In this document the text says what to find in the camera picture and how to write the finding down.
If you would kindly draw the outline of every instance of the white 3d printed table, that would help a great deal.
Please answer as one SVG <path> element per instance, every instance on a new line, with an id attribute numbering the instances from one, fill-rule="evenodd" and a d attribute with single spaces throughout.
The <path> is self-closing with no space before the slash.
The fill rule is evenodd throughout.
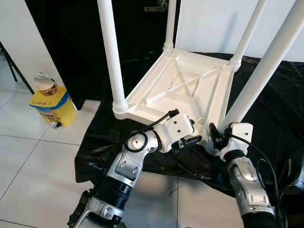
<path id="1" fill-rule="evenodd" d="M 240 122 L 256 100 L 304 25 L 304 0 L 297 0 L 249 81 L 226 114 L 234 72 L 253 35 L 266 0 L 259 0 L 230 61 L 173 48 L 176 0 L 170 0 L 164 52 L 138 85 L 124 97 L 111 0 L 97 0 L 117 119 L 151 124 L 177 108 L 195 121 L 194 135 L 208 140 L 209 123 L 223 132 Z"/>

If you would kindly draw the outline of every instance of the black curtain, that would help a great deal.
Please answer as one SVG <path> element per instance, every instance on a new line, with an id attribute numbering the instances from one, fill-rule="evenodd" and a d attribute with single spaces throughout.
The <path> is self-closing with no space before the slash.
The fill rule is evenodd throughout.
<path id="1" fill-rule="evenodd" d="M 77 108 L 85 99 L 102 100 L 110 83 L 97 1 L 25 2 Z M 143 10 L 156 2 L 112 1 L 124 84 L 139 80 L 161 54 L 167 13 Z M 134 76 L 139 67 L 143 70 L 136 73 L 141 75 Z"/>

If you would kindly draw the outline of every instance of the white floor tile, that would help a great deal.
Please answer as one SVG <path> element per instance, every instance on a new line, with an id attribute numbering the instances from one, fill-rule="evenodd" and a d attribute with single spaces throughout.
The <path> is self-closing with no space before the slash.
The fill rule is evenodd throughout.
<path id="1" fill-rule="evenodd" d="M 37 140 L 0 135 L 0 199 Z"/>
<path id="2" fill-rule="evenodd" d="M 80 145 L 99 105 L 99 102 L 85 101 L 71 125 L 57 129 L 49 127 L 42 140 Z"/>
<path id="3" fill-rule="evenodd" d="M 14 96 L 14 92 L 2 92 L 0 91 L 0 109 L 7 103 L 12 96 Z"/>
<path id="4" fill-rule="evenodd" d="M 177 177 L 143 172 L 125 207 L 123 221 L 127 227 L 175 228 L 176 188 Z"/>
<path id="5" fill-rule="evenodd" d="M 30 94 L 17 93 L 0 110 L 0 134 L 40 139 L 48 124 L 29 106 Z"/>
<path id="6" fill-rule="evenodd" d="M 17 82 L 14 80 L 4 54 L 0 52 L 0 91 L 30 93 L 18 73 L 16 71 L 14 72 L 18 80 Z"/>
<path id="7" fill-rule="evenodd" d="M 27 226 L 10 223 L 10 222 L 4 222 L 4 221 L 0 221 L 0 227 L 1 228 L 29 228 Z"/>
<path id="8" fill-rule="evenodd" d="M 179 178 L 179 228 L 243 228 L 235 198 L 198 181 Z"/>
<path id="9" fill-rule="evenodd" d="M 79 146 L 40 141 L 0 201 L 0 219 L 39 228 L 66 228 L 80 195 L 75 182 Z"/>

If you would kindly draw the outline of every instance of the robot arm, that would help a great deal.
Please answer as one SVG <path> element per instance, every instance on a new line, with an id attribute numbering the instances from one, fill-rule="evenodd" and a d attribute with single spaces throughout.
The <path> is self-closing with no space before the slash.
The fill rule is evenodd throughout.
<path id="1" fill-rule="evenodd" d="M 249 123 L 233 123 L 226 131 L 251 141 L 253 126 Z M 220 151 L 220 158 L 227 163 L 230 183 L 245 228 L 275 228 L 276 217 L 268 195 L 262 187 L 256 169 L 246 157 L 248 144 L 236 138 L 223 138 L 213 124 L 210 125 L 213 145 Z"/>
<path id="2" fill-rule="evenodd" d="M 170 119 L 163 124 L 129 134 L 100 182 L 90 193 L 83 193 L 70 216 L 70 228 L 124 227 L 120 222 L 124 207 L 142 171 L 145 156 L 156 150 L 166 153 L 172 144 L 194 132 L 187 115 L 178 110 L 169 113 Z"/>

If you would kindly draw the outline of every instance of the wire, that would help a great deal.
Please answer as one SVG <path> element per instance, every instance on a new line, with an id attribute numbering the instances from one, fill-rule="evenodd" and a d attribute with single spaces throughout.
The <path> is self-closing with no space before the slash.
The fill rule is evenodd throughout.
<path id="1" fill-rule="evenodd" d="M 274 179 L 274 188 L 275 188 L 275 212 L 276 212 L 276 216 L 277 218 L 279 217 L 279 213 L 281 213 L 282 217 L 283 217 L 283 220 L 284 220 L 284 223 L 285 223 L 285 228 L 288 228 L 288 221 L 287 221 L 287 216 L 284 212 L 284 209 L 282 208 L 282 204 L 281 204 L 281 198 L 279 196 L 279 189 L 278 189 L 278 186 L 277 186 L 277 180 L 276 180 L 276 172 L 271 164 L 271 162 L 269 161 L 269 159 L 267 158 L 267 156 L 259 149 L 257 148 L 254 144 L 252 144 L 251 142 L 248 142 L 247 140 L 241 138 L 241 137 L 238 137 L 236 135 L 233 135 L 233 134 L 229 134 L 230 137 L 232 138 L 235 138 L 235 139 L 238 139 L 244 143 L 247 143 L 249 146 L 253 147 L 257 152 L 259 152 L 262 157 L 263 157 L 263 160 L 269 165 L 270 167 L 270 170 L 272 172 L 272 175 L 273 175 L 273 179 Z"/>
<path id="2" fill-rule="evenodd" d="M 170 114 L 170 111 L 167 112 L 166 115 L 164 115 L 164 116 L 163 116 L 162 118 L 160 118 L 159 120 L 157 120 L 157 121 L 155 121 L 154 123 L 152 123 L 152 124 L 146 126 L 142 131 L 143 131 L 143 132 L 146 132 L 146 131 L 152 129 L 153 126 L 155 126 L 156 124 L 159 124 L 161 121 L 163 121 L 164 119 L 166 119 L 166 118 L 169 116 L 169 114 Z"/>
<path id="3" fill-rule="evenodd" d="M 263 162 L 265 162 L 266 164 L 268 164 L 268 163 L 267 163 L 263 158 L 261 158 L 261 159 L 259 159 L 259 160 L 257 161 L 257 164 L 256 164 L 257 178 L 258 178 L 258 180 L 260 181 L 260 183 L 261 183 L 263 189 L 266 190 L 266 185 L 264 184 L 263 179 L 262 179 L 262 176 L 261 176 L 261 173 L 260 173 L 260 161 L 263 161 Z"/>
<path id="4" fill-rule="evenodd" d="M 189 170 L 188 167 L 186 167 L 185 164 L 181 164 L 181 161 L 176 157 L 176 155 L 172 154 L 172 153 L 168 153 L 168 155 L 170 155 L 176 162 L 176 164 L 182 169 L 184 170 L 185 172 L 189 173 L 191 176 L 193 176 L 195 179 L 203 182 L 204 184 L 207 184 L 211 187 L 215 187 L 215 188 L 218 188 L 218 189 L 221 189 L 221 190 L 224 190 L 224 191 L 227 191 L 227 192 L 231 192 L 233 191 L 233 189 L 231 188 L 226 188 L 224 185 L 221 185 L 221 184 L 217 184 L 217 183 L 206 183 L 204 181 L 204 179 L 201 179 L 200 177 L 197 176 L 197 173 L 193 173 L 192 171 Z"/>

